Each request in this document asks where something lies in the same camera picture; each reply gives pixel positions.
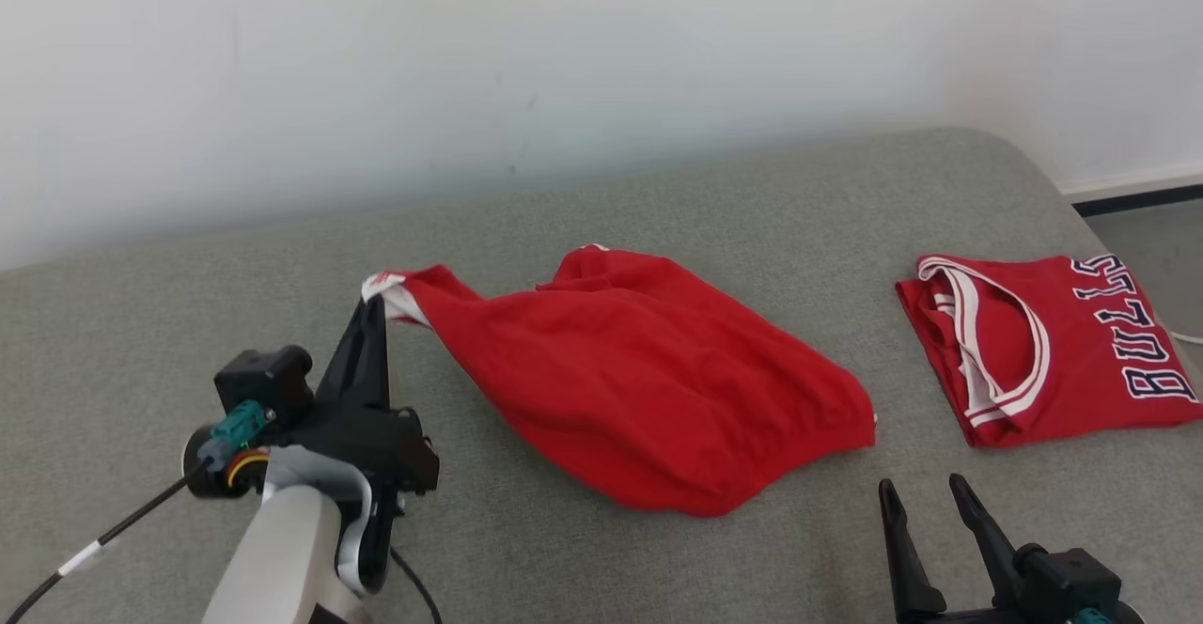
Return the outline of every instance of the black bracket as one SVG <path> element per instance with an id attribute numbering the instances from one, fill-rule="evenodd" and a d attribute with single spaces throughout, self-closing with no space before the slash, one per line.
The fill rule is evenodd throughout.
<path id="1" fill-rule="evenodd" d="M 877 493 L 885 531 L 894 614 L 899 624 L 956 622 L 972 624 L 1065 624 L 1100 616 L 1115 624 L 1142 624 L 1119 600 L 1121 581 L 1084 549 L 1050 554 L 1039 545 L 1017 552 L 968 481 L 948 477 L 961 521 L 977 539 L 994 586 L 991 607 L 946 613 L 944 594 L 931 586 L 907 531 L 907 515 L 894 483 L 882 480 Z"/>
<path id="2" fill-rule="evenodd" d="M 379 500 L 360 545 L 360 580 L 375 590 L 387 571 L 392 521 L 401 513 L 398 493 L 425 494 L 439 480 L 439 457 L 422 434 L 417 412 L 411 406 L 393 410 L 390 404 L 383 299 L 375 297 L 355 308 L 316 392 L 306 382 L 310 368 L 313 358 L 301 346 L 244 351 L 214 376 L 213 384 L 227 415 L 245 400 L 257 402 L 271 415 L 251 447 L 303 445 L 361 470 L 372 499 Z M 198 442 L 206 439 L 207 428 L 194 436 Z M 197 497 L 245 494 L 247 482 L 236 483 L 231 488 L 224 475 L 218 475 L 197 480 L 189 488 Z M 343 530 L 358 513 L 351 506 L 343 509 Z"/>

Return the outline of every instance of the white trim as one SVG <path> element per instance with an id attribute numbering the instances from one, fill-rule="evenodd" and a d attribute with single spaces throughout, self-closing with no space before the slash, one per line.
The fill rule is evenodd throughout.
<path id="1" fill-rule="evenodd" d="M 384 315 L 387 319 L 411 319 L 417 323 L 431 327 L 431 321 L 426 319 L 426 313 L 417 307 L 417 299 L 402 284 L 405 281 L 403 273 L 381 272 L 366 278 L 361 295 L 363 302 L 380 296 L 384 301 Z"/>
<path id="2" fill-rule="evenodd" d="M 956 319 L 956 298 L 949 293 L 936 293 L 934 295 L 934 299 L 936 302 L 936 311 L 947 313 L 947 315 Z"/>
<path id="3" fill-rule="evenodd" d="M 976 363 L 971 359 L 961 357 L 961 367 L 959 368 L 961 375 L 965 376 L 965 388 L 970 397 L 968 410 L 965 411 L 966 417 L 970 414 L 976 414 L 971 424 L 977 427 L 980 423 L 990 422 L 990 420 L 1001 420 L 1007 417 L 1005 412 L 994 405 L 990 400 L 990 386 L 985 381 L 985 376 L 978 370 Z"/>
<path id="4" fill-rule="evenodd" d="M 1203 161 L 1186 166 L 1140 170 L 1128 174 L 1109 174 L 1083 183 L 1057 184 L 1071 204 L 1083 201 L 1112 200 L 1116 196 L 1142 195 L 1144 191 L 1173 190 L 1189 184 L 1203 184 Z"/>
<path id="5" fill-rule="evenodd" d="M 944 273 L 948 281 L 953 286 L 954 297 L 958 299 L 958 317 L 956 317 L 956 338 L 961 343 L 961 355 L 962 359 L 966 362 L 976 363 L 979 372 L 982 372 L 983 379 L 986 381 L 991 390 L 991 400 L 998 411 L 1006 415 L 1019 415 L 1020 412 L 1032 406 L 1036 403 L 1036 397 L 1039 394 L 1041 388 L 1044 387 L 1044 380 L 1048 378 L 1049 366 L 1050 366 L 1050 349 L 1049 349 L 1049 337 L 1048 329 L 1044 328 L 1043 321 L 1032 308 L 1027 307 L 1024 299 L 1020 299 L 1018 295 L 1012 293 L 1009 290 L 1003 289 L 998 283 L 985 278 L 983 273 L 976 272 L 966 267 L 966 265 L 956 263 L 956 261 L 950 261 L 944 258 L 944 256 L 929 256 L 920 261 L 919 263 L 919 278 L 923 281 L 929 281 L 935 277 L 936 273 Z M 1029 375 L 1020 381 L 1019 387 L 1009 390 L 1009 392 L 1002 392 L 1000 385 L 994 381 L 992 376 L 985 373 L 984 363 L 982 363 L 980 351 L 977 346 L 977 287 L 970 278 L 978 278 L 978 280 L 989 283 L 989 285 L 995 286 L 995 289 L 1003 291 L 1003 293 L 1009 295 L 1019 303 L 1023 308 L 1024 316 L 1027 319 L 1027 326 L 1032 334 L 1033 345 L 1033 362 L 1032 370 Z M 977 427 L 980 423 L 990 422 L 990 420 L 997 420 L 1002 417 L 995 411 L 983 411 L 976 415 L 971 415 L 972 411 L 966 412 L 966 417 L 970 418 L 970 426 Z"/>

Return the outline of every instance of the folded red jersey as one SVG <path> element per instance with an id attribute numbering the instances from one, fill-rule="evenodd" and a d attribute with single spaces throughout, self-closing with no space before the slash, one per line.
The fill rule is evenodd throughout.
<path id="1" fill-rule="evenodd" d="M 923 256 L 896 290 L 974 447 L 1203 418 L 1169 335 L 1116 256 Z"/>
<path id="2" fill-rule="evenodd" d="M 873 445 L 855 376 L 674 261 L 585 246 L 535 291 L 482 299 L 446 268 L 363 285 L 426 325 L 539 452 L 629 507 L 719 516 Z"/>

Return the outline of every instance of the basketball jersey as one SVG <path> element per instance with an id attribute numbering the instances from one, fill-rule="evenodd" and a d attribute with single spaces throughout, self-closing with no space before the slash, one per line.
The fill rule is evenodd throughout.
<path id="1" fill-rule="evenodd" d="M 662 256 L 580 248 L 497 298 L 442 265 L 384 272 L 363 284 L 377 296 L 534 448 L 633 509 L 721 516 L 876 438 L 855 376 Z"/>
<path id="2" fill-rule="evenodd" d="M 1144 291 L 1116 256 L 923 256 L 896 290 L 966 440 L 1013 447 L 1203 417 Z"/>

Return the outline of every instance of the gray mattress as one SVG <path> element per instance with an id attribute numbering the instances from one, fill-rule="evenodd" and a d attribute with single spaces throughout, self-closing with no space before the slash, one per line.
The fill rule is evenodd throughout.
<path id="1" fill-rule="evenodd" d="M 1121 574 L 1149 622 L 1203 612 L 1199 428 L 965 444 L 894 281 L 925 251 L 1103 248 L 1024 154 L 959 129 L 0 274 L 0 610 L 176 477 L 185 435 L 220 417 L 212 376 L 237 351 L 297 343 L 322 368 L 367 273 L 442 261 L 502 295 L 549 280 L 585 243 L 671 256 L 849 368 L 876 405 L 878 444 L 804 466 L 723 518 L 633 512 L 528 447 L 433 333 L 395 325 L 393 400 L 419 410 L 443 476 L 393 543 L 445 620 L 890 622 L 885 476 L 949 606 L 984 606 L 952 471 L 1015 543 L 1086 547 Z M 28 622 L 200 619 L 255 504 L 177 497 Z M 399 571 L 369 610 L 428 622 Z"/>

